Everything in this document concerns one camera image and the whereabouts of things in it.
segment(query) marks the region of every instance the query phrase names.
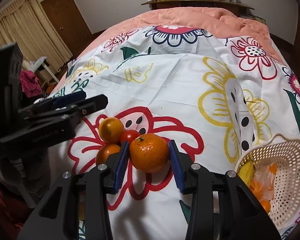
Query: plastic bag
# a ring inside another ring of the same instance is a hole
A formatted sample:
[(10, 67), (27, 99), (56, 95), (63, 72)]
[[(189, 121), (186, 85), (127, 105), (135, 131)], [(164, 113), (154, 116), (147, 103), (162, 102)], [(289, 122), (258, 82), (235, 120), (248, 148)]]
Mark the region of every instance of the plastic bag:
[(277, 174), (277, 163), (257, 170), (253, 176), (250, 190), (259, 200), (266, 212), (270, 211), (270, 200), (274, 199), (274, 180)]

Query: pink blanket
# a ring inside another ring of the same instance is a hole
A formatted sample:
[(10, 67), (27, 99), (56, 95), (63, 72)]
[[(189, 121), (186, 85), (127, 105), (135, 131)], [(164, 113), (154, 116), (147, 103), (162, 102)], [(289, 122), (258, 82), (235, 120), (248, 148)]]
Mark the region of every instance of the pink blanket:
[[(257, 40), (271, 56), (282, 62), (280, 56), (270, 44), (269, 30), (266, 25), (254, 20), (238, 18), (226, 9), (204, 7), (178, 7), (145, 12), (107, 29), (79, 57), (115, 35), (149, 25), (177, 25), (202, 28), (216, 38), (250, 36)], [(65, 78), (66, 76), (64, 75), (53, 90), (54, 92), (64, 84)]]

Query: bed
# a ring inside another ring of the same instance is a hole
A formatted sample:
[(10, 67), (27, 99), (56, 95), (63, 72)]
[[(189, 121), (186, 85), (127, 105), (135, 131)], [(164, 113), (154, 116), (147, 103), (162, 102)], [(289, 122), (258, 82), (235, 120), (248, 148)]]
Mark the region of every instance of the bed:
[[(98, 126), (111, 116), (126, 129), (174, 139), (219, 173), (277, 132), (300, 138), (300, 85), (268, 28), (221, 8), (161, 9), (112, 26), (69, 64), (50, 96), (79, 90), (105, 94), (109, 104), (49, 149), (52, 181), (95, 166), (105, 144)], [(185, 238), (191, 196), (180, 194), (169, 165), (144, 174), (129, 163), (122, 189), (107, 200), (114, 239)], [(283, 239), (299, 221), (300, 208), (279, 230)], [(83, 218), (79, 231), (84, 239)]]

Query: pink cloth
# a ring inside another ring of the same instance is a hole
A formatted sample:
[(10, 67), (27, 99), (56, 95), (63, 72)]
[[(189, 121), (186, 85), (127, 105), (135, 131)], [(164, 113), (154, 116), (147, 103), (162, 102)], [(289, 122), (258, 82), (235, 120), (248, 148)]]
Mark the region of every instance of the pink cloth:
[(22, 70), (20, 73), (20, 83), (22, 92), (26, 94), (27, 98), (35, 97), (43, 94), (39, 80), (36, 75), (28, 70)]
[[(250, 36), (257, 40), (267, 52), (282, 62), (278, 53), (270, 43), (268, 27), (255, 20), (238, 18), (232, 12), (222, 8), (177, 7), (145, 12), (131, 19), (118, 23), (96, 38), (78, 57), (86, 54), (110, 38), (130, 29), (149, 25), (178, 25), (202, 28), (216, 38), (234, 38)], [(65, 75), (55, 87), (57, 91), (65, 82)]]

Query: yellow flower pattern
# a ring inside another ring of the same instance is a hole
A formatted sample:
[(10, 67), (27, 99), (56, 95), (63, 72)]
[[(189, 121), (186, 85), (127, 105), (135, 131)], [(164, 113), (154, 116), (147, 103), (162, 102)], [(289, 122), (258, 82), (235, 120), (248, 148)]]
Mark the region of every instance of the yellow flower pattern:
[(96, 75), (102, 73), (103, 71), (109, 69), (109, 66), (103, 66), (101, 63), (96, 63), (96, 60), (94, 58), (89, 59), (87, 64), (83, 66), (83, 68), (77, 69), (67, 80), (66, 85), (69, 84), (73, 78), (80, 72), (84, 71), (93, 71), (96, 73)]
[[(240, 140), (235, 130), (234, 113), (229, 107), (229, 88), (235, 87), (237, 77), (225, 63), (204, 57), (202, 62), (211, 70), (204, 74), (202, 80), (212, 87), (199, 97), (198, 107), (202, 116), (211, 124), (225, 127), (224, 151), (230, 163), (235, 163), (241, 154)], [(253, 117), (253, 146), (261, 144), (271, 137), (271, 130), (265, 123), (269, 116), (269, 105), (261, 98), (256, 98), (245, 89), (242, 91), (248, 111)]]
[(265, 123), (268, 118), (270, 109), (266, 101), (261, 98), (255, 98), (251, 91), (243, 90), (244, 99), (247, 102), (247, 107), (253, 117), (253, 130), (256, 132), (256, 139), (253, 142), (254, 146), (266, 142), (272, 137), (270, 127)]
[[(199, 111), (213, 125), (226, 127), (224, 150), (228, 161), (234, 163), (240, 156), (240, 143), (227, 102), (226, 83), (237, 78), (225, 63), (209, 57), (204, 57), (202, 61), (211, 70), (205, 73), (202, 79), (213, 90), (209, 90), (200, 96)], [(215, 109), (213, 112), (205, 108), (205, 100), (208, 101), (208, 104), (214, 103)]]
[(152, 69), (153, 63), (151, 63), (149, 68), (145, 68), (143, 72), (144, 67), (136, 66), (127, 68), (124, 70), (124, 76), (126, 81), (128, 82), (135, 82), (135, 83), (143, 83), (147, 80), (148, 76), (147, 73)]

